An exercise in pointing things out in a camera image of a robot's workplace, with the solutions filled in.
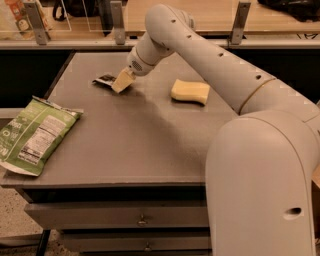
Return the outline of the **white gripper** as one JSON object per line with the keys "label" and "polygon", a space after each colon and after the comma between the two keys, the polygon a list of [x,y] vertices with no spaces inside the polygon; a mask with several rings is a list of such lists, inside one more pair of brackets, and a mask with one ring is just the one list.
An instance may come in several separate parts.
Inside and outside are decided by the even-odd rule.
{"label": "white gripper", "polygon": [[116,93],[120,93],[130,86],[135,81],[135,75],[146,76],[154,69],[152,65],[146,64],[138,56],[135,48],[131,50],[127,57],[127,66],[129,68],[124,68],[111,86]]}

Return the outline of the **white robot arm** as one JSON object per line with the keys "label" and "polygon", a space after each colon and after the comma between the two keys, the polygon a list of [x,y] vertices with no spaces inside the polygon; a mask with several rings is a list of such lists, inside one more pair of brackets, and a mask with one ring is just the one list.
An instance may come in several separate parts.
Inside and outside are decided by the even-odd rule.
{"label": "white robot arm", "polygon": [[213,256],[316,256],[312,174],[320,109],[281,80],[197,35],[182,10],[157,4],[112,88],[121,92],[172,53],[236,112],[206,157]]}

